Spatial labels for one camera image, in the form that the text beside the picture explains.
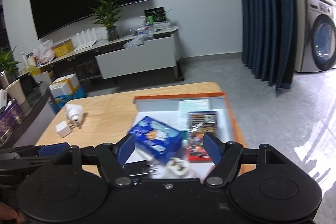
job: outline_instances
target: gray tile floor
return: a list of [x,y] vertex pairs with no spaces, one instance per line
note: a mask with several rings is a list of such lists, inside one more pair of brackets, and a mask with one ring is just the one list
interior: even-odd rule
[[318,224],[336,224],[336,70],[295,74],[290,92],[276,98],[274,87],[255,79],[239,59],[185,64],[185,81],[171,69],[104,80],[86,87],[89,96],[128,90],[213,81],[228,94],[231,107],[251,148],[269,143],[309,173],[324,197]]

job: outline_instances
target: paper cup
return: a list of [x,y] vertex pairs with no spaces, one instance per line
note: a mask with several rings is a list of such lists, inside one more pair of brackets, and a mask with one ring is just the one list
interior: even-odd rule
[[25,94],[23,93],[20,80],[16,80],[13,83],[11,83],[8,87],[6,87],[6,90],[13,99],[17,100],[19,105],[25,102],[26,97]]

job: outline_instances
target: blue curtain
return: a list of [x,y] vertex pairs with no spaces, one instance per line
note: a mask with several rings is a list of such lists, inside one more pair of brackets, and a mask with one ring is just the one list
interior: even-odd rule
[[296,0],[242,0],[242,61],[256,78],[290,89],[296,50]]

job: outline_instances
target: washing machine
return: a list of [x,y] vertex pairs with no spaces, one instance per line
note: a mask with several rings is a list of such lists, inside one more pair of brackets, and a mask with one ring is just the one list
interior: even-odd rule
[[336,2],[297,0],[298,36],[294,69],[327,71],[336,67]]

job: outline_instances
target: green plant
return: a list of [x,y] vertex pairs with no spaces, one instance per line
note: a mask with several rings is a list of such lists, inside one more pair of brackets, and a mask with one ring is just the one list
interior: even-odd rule
[[18,69],[16,66],[20,62],[14,61],[13,58],[13,52],[16,49],[16,47],[13,49],[13,51],[5,51],[3,48],[0,48],[0,71],[7,71],[11,76],[15,74],[15,71]]
[[97,0],[101,5],[97,8],[91,8],[94,13],[93,20],[96,20],[95,24],[101,24],[107,29],[114,26],[114,24],[120,18],[122,10],[118,8],[117,1],[114,0]]

